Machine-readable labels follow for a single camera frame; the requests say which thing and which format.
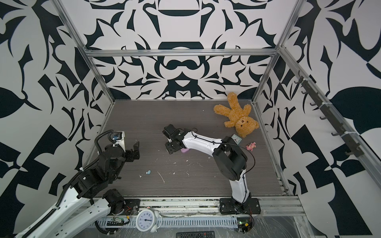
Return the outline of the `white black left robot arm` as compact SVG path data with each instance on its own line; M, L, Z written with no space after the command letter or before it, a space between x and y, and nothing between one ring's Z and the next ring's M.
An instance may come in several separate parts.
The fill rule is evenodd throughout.
M125 147L123 131L108 130L94 140L98 157L73 176L58 201L17 238L72 238L107 215L128 214L124 197L110 189L97 201L94 198L114 181L121 179L125 163L140 158L140 143Z

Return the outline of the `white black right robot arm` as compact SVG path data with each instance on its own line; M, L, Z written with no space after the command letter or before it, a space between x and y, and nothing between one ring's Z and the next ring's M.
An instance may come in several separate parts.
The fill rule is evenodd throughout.
M232 190L230 198L219 199L221 214L261 214L259 200L251 196L247 185L248 158L242 146L229 136L224 139L210 138L193 130L177 129L172 124L164 127L162 133L168 139L165 147L169 154L193 149L213 157L221 174L229 180Z

